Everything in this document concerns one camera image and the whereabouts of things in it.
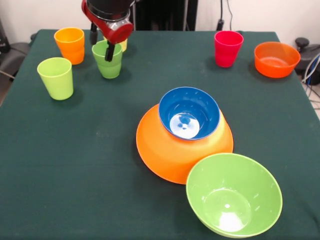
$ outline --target plastic bowl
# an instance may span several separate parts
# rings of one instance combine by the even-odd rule
[[[159,104],[155,105],[146,112],[136,130],[136,147],[141,159],[159,177],[185,185],[191,169],[201,159],[233,152],[231,129],[222,112],[220,115],[219,125],[210,136],[188,141],[166,130],[159,118]]]
[[[281,42],[264,42],[254,49],[255,68],[269,78],[288,76],[300,61],[299,52]]]
[[[220,121],[220,110],[209,94],[184,86],[172,89],[162,97],[159,117],[174,136],[199,140],[215,131]]]
[[[209,229],[229,238],[247,238],[270,229],[283,199],[271,173],[258,162],[234,153],[199,161],[190,171],[186,194],[191,208]]]

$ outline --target green tablecloth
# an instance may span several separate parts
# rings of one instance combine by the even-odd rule
[[[298,78],[272,80],[254,67],[272,32],[244,32],[232,68],[214,63],[214,32],[135,32],[118,78],[103,79],[86,32],[85,61],[73,66],[74,95],[52,100],[37,65],[60,56],[41,30],[0,108],[1,240],[213,240],[189,207],[185,186],[142,162],[137,125],[168,90],[212,95],[234,137],[234,152],[277,179],[283,211],[254,239],[320,237],[320,123]]]

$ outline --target red cup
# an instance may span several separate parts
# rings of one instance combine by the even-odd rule
[[[236,61],[244,37],[236,31],[219,31],[214,35],[215,63],[222,68]]]

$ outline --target lime green bowl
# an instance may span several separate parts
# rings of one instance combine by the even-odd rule
[[[251,158],[234,153],[199,161],[187,178],[186,195],[200,221],[229,238],[267,231],[278,220],[283,203],[272,174]]]

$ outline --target plastic cup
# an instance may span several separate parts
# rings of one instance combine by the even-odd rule
[[[114,79],[119,76],[121,70],[122,48],[116,44],[114,48],[112,61],[106,61],[106,51],[108,42],[105,40],[98,41],[92,46],[92,53],[101,75],[105,79]]]
[[[70,60],[73,65],[83,62],[85,33],[82,29],[77,27],[62,28],[55,32],[54,39],[64,58]]]
[[[122,48],[122,52],[125,52],[127,50],[127,46],[128,46],[128,38],[122,42],[120,42],[121,48]]]
[[[37,72],[51,98],[65,100],[74,93],[72,64],[63,57],[52,57],[42,61]]]
[[[238,56],[244,37],[236,31],[219,31],[214,35],[215,62],[219,67],[231,67]]]

